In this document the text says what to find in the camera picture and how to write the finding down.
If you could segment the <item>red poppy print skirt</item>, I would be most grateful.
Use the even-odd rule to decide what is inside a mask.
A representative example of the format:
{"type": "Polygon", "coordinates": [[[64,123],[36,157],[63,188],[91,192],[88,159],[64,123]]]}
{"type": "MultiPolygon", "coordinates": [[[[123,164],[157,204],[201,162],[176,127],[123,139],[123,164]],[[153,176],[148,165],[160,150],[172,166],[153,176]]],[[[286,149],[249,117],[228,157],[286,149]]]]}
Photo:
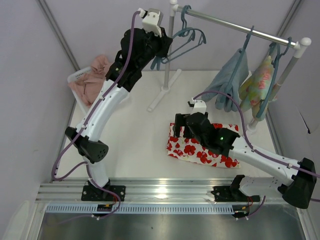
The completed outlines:
{"type": "Polygon", "coordinates": [[[168,141],[166,146],[168,156],[185,162],[215,168],[241,168],[241,164],[237,159],[225,157],[221,154],[212,153],[210,150],[201,146],[196,139],[183,137],[183,127],[180,129],[180,137],[174,137],[173,126],[174,123],[170,123],[168,141]]]}

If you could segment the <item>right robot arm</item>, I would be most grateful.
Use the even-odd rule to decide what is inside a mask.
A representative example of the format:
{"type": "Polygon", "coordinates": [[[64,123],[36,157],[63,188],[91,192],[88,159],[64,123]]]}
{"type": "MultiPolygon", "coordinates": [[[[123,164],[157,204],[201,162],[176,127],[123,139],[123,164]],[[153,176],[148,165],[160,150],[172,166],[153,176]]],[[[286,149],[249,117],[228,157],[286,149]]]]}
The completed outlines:
{"type": "Polygon", "coordinates": [[[281,195],[283,200],[296,208],[309,207],[319,178],[312,160],[304,158],[298,161],[255,148],[247,136],[240,136],[227,128],[215,128],[207,113],[177,113],[173,125],[175,137],[180,136],[181,129],[185,138],[195,139],[210,153],[246,162],[271,175],[261,179],[237,175],[229,187],[236,201],[270,192],[281,195]]]}

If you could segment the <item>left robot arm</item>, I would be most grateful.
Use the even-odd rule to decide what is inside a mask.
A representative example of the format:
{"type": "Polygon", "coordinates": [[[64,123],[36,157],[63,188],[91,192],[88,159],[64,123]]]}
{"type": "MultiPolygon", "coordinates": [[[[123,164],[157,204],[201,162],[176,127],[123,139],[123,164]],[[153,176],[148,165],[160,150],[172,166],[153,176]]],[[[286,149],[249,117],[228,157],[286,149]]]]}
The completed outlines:
{"type": "Polygon", "coordinates": [[[96,188],[105,188],[110,182],[102,163],[109,147],[100,140],[107,121],[142,77],[142,70],[155,57],[167,56],[173,42],[163,27],[159,30],[160,34],[156,34],[134,28],[124,33],[121,49],[105,75],[101,93],[84,119],[76,127],[65,130],[65,135],[87,164],[89,181],[96,188]]]}

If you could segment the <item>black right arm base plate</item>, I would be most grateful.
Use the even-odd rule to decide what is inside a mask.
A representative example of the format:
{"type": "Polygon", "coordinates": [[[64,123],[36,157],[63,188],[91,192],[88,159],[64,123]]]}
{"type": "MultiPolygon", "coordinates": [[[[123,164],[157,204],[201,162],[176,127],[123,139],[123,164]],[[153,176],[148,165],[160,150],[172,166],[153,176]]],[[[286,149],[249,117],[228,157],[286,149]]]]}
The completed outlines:
{"type": "Polygon", "coordinates": [[[233,189],[228,185],[214,186],[210,193],[216,202],[257,203],[261,200],[259,195],[245,195],[239,189],[233,189]]]}

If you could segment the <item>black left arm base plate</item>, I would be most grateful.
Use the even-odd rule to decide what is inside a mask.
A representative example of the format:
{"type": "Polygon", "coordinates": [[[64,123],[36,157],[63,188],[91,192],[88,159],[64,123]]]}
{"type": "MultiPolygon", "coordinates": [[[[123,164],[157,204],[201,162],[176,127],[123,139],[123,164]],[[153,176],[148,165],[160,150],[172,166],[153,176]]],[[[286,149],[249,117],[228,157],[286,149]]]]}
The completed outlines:
{"type": "MultiPolygon", "coordinates": [[[[126,186],[110,185],[108,190],[117,194],[121,201],[125,200],[126,186]]],[[[115,197],[89,183],[82,189],[81,200],[84,202],[113,202],[115,197]]]]}

